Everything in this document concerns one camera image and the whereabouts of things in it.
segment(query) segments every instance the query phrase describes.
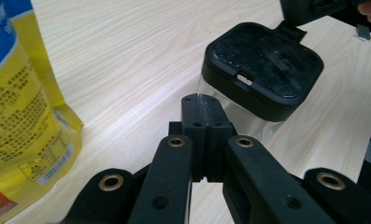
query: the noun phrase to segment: clear plastic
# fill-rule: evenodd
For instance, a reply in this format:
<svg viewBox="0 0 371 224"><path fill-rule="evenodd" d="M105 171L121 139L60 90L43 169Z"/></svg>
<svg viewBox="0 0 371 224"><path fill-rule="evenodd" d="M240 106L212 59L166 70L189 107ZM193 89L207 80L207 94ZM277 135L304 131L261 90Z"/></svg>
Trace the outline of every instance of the clear plastic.
<svg viewBox="0 0 371 224"><path fill-rule="evenodd" d="M200 76L197 93L217 98L228 119L234 124L237 133L254 137L261 143L266 143L283 123L283 121L273 122L257 117L210 86L202 76Z"/></svg>

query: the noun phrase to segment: wooden table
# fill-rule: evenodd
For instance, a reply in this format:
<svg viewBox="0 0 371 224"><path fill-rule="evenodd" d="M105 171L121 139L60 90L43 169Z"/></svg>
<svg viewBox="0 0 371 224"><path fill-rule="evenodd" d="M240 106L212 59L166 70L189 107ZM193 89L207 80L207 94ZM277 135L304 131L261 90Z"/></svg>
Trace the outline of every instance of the wooden table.
<svg viewBox="0 0 371 224"><path fill-rule="evenodd" d="M278 0L33 0L66 101L85 123L69 174L8 223L65 217L107 168L151 162L180 99L197 90L208 43L242 21L275 28ZM301 27L325 69L307 100L265 145L292 174L327 167L357 180L371 134L371 41L322 18ZM193 185L191 223L231 223L220 184Z"/></svg>

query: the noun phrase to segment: black plastic part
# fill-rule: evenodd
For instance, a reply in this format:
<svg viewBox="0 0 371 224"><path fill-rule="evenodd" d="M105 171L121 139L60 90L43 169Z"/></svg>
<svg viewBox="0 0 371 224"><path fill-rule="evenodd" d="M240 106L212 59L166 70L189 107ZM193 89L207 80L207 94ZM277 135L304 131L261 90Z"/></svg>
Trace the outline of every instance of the black plastic part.
<svg viewBox="0 0 371 224"><path fill-rule="evenodd" d="M233 136L225 152L251 203L248 223L334 223L256 139Z"/></svg>
<svg viewBox="0 0 371 224"><path fill-rule="evenodd" d="M357 25L357 36L365 39L365 40L370 40L371 39L371 33L369 31L369 28L363 25Z"/></svg>
<svg viewBox="0 0 371 224"><path fill-rule="evenodd" d="M169 133L184 134L193 140L193 181L206 176L209 182L222 182L222 146L234 134L232 124L214 97L191 94L182 98L181 105L182 122L170 122Z"/></svg>
<svg viewBox="0 0 371 224"><path fill-rule="evenodd" d="M222 194L236 224L247 224L251 214L251 204L242 189L233 189L223 184Z"/></svg>
<svg viewBox="0 0 371 224"><path fill-rule="evenodd" d="M119 175L123 178L122 185L112 191L104 191L99 187L106 176ZM123 170L109 169L95 175L80 192L68 215L60 223L126 223L136 201L133 176Z"/></svg>
<svg viewBox="0 0 371 224"><path fill-rule="evenodd" d="M371 223L371 195L344 175L308 170L303 187L337 223Z"/></svg>
<svg viewBox="0 0 371 224"><path fill-rule="evenodd" d="M188 223L192 189L192 140L162 139L128 223Z"/></svg>
<svg viewBox="0 0 371 224"><path fill-rule="evenodd" d="M283 121L305 101L323 68L321 58L298 43L303 35L285 22L276 30L240 23L208 45L202 76L259 118Z"/></svg>
<svg viewBox="0 0 371 224"><path fill-rule="evenodd" d="M280 0L284 20L299 26L330 15L348 5L348 0Z"/></svg>

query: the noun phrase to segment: yellow bag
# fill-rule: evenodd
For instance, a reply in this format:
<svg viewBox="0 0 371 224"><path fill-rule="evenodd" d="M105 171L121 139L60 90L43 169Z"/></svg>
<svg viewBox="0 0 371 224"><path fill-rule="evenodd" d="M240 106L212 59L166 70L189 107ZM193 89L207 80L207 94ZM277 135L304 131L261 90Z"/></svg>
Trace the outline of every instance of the yellow bag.
<svg viewBox="0 0 371 224"><path fill-rule="evenodd" d="M0 223L69 170L82 123L52 73L29 0L0 0Z"/></svg>

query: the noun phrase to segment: screw hole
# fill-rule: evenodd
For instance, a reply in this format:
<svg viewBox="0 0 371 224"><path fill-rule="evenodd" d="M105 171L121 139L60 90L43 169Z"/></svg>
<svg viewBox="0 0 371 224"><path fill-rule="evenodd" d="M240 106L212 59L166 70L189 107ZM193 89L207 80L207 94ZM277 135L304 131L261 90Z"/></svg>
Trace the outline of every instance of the screw hole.
<svg viewBox="0 0 371 224"><path fill-rule="evenodd" d="M254 146L254 143L247 138L237 139L237 144L241 147L252 147L252 146Z"/></svg>
<svg viewBox="0 0 371 224"><path fill-rule="evenodd" d="M183 147L185 141L182 138L170 138L168 140L168 145L171 147Z"/></svg>
<svg viewBox="0 0 371 224"><path fill-rule="evenodd" d="M283 203L291 209L300 209L302 206L301 202L295 197L293 197L291 194L287 194L284 197Z"/></svg>
<svg viewBox="0 0 371 224"><path fill-rule="evenodd" d="M164 210L169 204L169 200L166 197L157 197L152 200L152 206L156 210Z"/></svg>
<svg viewBox="0 0 371 224"><path fill-rule="evenodd" d="M98 183L98 187L103 191L113 191L123 185L124 179L121 175L106 175Z"/></svg>
<svg viewBox="0 0 371 224"><path fill-rule="evenodd" d="M317 174L317 180L329 189L342 190L346 187L345 183L339 177L329 173Z"/></svg>

